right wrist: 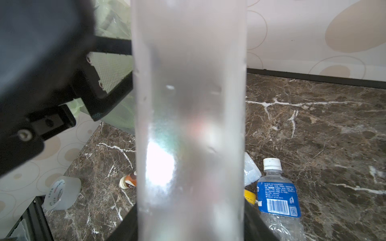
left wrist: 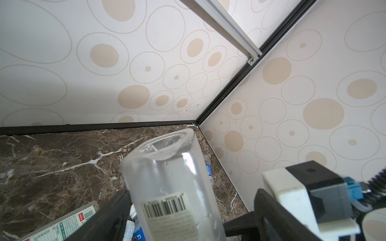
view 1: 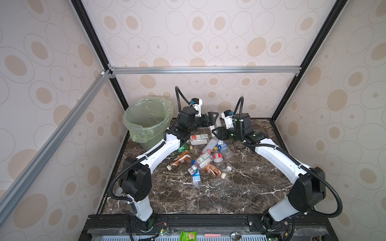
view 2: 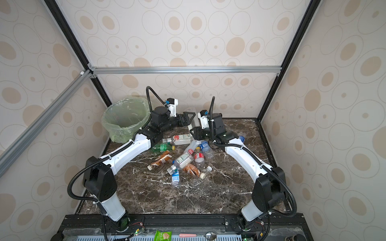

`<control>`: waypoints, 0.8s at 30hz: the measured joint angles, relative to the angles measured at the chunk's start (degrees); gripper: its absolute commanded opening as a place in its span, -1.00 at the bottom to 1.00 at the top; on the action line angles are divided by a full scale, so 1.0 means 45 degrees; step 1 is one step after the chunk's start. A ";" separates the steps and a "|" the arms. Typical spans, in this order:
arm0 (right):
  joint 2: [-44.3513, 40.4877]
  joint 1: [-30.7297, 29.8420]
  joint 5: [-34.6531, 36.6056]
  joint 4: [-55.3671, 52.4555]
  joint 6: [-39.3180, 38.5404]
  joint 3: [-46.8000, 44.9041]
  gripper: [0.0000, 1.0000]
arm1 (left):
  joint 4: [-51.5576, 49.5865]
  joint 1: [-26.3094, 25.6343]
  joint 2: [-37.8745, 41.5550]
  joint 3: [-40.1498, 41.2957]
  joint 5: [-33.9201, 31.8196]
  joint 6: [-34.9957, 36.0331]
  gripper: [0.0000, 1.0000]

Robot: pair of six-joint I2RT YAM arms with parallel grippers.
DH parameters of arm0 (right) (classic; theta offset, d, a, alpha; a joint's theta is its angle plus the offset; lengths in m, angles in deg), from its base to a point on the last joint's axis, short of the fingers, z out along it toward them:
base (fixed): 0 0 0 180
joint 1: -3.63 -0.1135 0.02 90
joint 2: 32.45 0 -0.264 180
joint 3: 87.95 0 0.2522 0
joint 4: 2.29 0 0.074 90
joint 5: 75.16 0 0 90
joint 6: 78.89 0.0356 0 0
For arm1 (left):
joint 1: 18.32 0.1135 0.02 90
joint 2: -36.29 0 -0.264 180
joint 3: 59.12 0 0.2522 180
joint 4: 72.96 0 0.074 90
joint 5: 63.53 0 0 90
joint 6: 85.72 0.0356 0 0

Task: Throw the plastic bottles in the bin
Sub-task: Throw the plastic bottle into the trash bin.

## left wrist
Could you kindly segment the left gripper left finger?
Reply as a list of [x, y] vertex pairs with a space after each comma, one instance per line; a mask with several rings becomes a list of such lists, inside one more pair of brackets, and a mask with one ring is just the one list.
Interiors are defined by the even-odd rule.
[[68, 241], [121, 241], [132, 205], [129, 190], [115, 194], [84, 225], [71, 234]]

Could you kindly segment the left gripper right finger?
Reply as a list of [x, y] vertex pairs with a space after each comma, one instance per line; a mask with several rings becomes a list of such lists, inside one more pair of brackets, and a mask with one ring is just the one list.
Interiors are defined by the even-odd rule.
[[259, 189], [254, 211], [223, 224], [227, 237], [243, 241], [319, 241], [320, 238], [300, 223], [267, 191]]

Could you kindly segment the clear rectangular frosted bottle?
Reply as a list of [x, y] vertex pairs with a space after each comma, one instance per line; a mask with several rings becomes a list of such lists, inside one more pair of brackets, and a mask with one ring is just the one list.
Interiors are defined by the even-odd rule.
[[145, 141], [121, 162], [148, 241], [224, 241], [204, 156], [192, 129]]

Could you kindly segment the blue label white cap bottle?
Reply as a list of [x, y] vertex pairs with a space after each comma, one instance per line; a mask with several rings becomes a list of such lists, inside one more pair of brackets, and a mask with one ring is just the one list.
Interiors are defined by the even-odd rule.
[[212, 175], [211, 158], [209, 155], [204, 155], [204, 160], [205, 160], [205, 164], [206, 164], [206, 168], [207, 168], [208, 177], [209, 177], [211, 186], [213, 187], [214, 181], [213, 181], [213, 175]]

